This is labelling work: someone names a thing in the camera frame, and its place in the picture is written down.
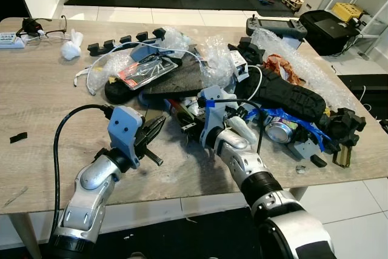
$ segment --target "white tile floor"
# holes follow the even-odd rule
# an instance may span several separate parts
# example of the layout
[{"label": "white tile floor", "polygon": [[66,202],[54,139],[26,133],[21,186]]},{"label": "white tile floor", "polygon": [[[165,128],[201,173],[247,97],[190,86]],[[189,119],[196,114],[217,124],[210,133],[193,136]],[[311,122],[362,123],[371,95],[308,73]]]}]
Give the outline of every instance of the white tile floor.
[{"label": "white tile floor", "polygon": [[[69,19],[155,24],[218,25],[245,27],[256,12],[214,10],[166,10],[160,8],[65,6]],[[372,61],[349,50],[339,58],[326,58],[337,74],[387,73]],[[388,258],[388,179],[309,187],[301,203],[324,224],[336,249],[337,259]],[[240,193],[182,198],[107,208],[103,232],[245,206]],[[39,240],[46,240],[51,213],[32,214]],[[0,216],[0,249],[20,246],[8,217]]]}]

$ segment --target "table leg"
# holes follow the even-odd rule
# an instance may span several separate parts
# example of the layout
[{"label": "table leg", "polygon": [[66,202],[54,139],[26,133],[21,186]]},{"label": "table leg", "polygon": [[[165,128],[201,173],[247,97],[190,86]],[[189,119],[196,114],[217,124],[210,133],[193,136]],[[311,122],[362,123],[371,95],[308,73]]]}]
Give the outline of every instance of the table leg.
[{"label": "table leg", "polygon": [[304,193],[306,192],[306,190],[307,190],[307,186],[306,187],[290,188],[289,191],[295,197],[295,199],[299,201],[299,200],[301,200],[301,198],[304,195]]},{"label": "table leg", "polygon": [[39,250],[38,242],[36,241],[35,231],[31,223],[29,214],[10,214],[8,215],[13,227],[22,239],[27,250],[30,252],[33,259],[41,259],[41,251]]}]

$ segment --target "bubble wrap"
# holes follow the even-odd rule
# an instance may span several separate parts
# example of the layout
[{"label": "bubble wrap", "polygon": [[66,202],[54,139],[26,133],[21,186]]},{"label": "bubble wrap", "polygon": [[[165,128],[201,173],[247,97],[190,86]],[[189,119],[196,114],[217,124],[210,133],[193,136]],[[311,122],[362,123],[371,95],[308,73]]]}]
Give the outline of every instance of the bubble wrap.
[{"label": "bubble wrap", "polygon": [[[183,35],[179,30],[173,27],[163,27],[163,29],[166,33],[164,35],[164,40],[160,43],[160,47],[178,50],[189,49],[189,44],[192,40],[188,36]],[[169,56],[173,58],[182,58],[184,54],[184,52],[175,52]]]},{"label": "bubble wrap", "polygon": [[321,95],[327,106],[333,110],[347,107],[355,110],[354,97],[336,85],[317,65],[302,57],[294,48],[279,39],[273,32],[257,29],[253,32],[252,43],[266,50],[265,59],[271,54],[281,55],[291,63],[294,72],[306,80],[305,87]]},{"label": "bubble wrap", "polygon": [[89,86],[94,91],[99,90],[110,76],[118,76],[118,72],[134,63],[128,50],[114,52],[97,63],[89,74]]},{"label": "bubble wrap", "polygon": [[222,36],[210,36],[199,47],[201,56],[207,65],[201,67],[204,88],[219,85],[225,88],[233,84],[236,67],[230,57],[230,51]]}]

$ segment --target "yellow box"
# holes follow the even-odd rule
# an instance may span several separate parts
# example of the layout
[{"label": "yellow box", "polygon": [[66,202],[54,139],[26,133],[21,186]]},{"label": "yellow box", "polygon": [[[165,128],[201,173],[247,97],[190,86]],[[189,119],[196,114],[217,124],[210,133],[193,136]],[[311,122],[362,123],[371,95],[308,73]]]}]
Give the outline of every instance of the yellow box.
[{"label": "yellow box", "polygon": [[333,6],[333,12],[343,21],[349,21],[351,18],[359,18],[363,10],[354,4],[337,2]]}]

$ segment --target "wooden table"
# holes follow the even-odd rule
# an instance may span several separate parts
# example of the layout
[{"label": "wooden table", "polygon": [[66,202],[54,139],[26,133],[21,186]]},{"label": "wooden table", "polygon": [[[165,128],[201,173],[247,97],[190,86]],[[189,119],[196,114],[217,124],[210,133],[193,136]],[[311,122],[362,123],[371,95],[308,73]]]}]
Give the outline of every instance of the wooden table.
[{"label": "wooden table", "polygon": [[[45,30],[57,29],[59,25],[57,20],[40,23]],[[19,18],[5,19],[0,23],[0,32],[16,31],[20,26]],[[48,40],[24,49],[0,50],[0,214],[12,214],[13,221],[28,222],[28,215],[17,214],[53,210],[55,130],[75,107],[106,102],[103,93],[98,92],[96,96],[88,93],[82,77],[79,86],[73,86],[75,73],[96,59],[89,56],[87,46],[151,32],[160,26],[70,20],[68,30],[74,28],[84,34],[82,55],[73,61],[61,56],[61,44]],[[244,27],[177,26],[177,29],[198,43],[219,34],[226,43],[238,44],[245,35]],[[303,44],[299,51],[320,66],[328,78],[348,90],[311,46]],[[388,135],[356,98],[354,102],[357,114],[366,117],[367,126],[353,148],[352,165],[348,169],[332,164],[331,156],[325,157],[328,162],[325,168],[317,168],[309,161],[298,163],[286,147],[267,137],[263,139],[261,158],[284,188],[293,187],[303,192],[303,187],[311,185],[388,177]],[[130,106],[146,112],[136,100]],[[107,125],[108,121],[98,110],[81,112],[65,125],[59,140],[61,208],[73,195],[76,174],[92,162],[99,149],[109,147]],[[28,138],[10,144],[9,138],[21,132],[28,132]],[[116,185],[108,204],[239,191],[220,159],[209,158],[208,151],[196,143],[186,146],[186,138],[172,117],[167,118],[161,133],[150,144],[150,150],[163,158],[164,164],[156,167],[148,158],[141,160],[140,169],[128,171]],[[309,171],[305,175],[297,174],[297,164],[307,164]],[[25,231],[15,227],[18,232]]]}]

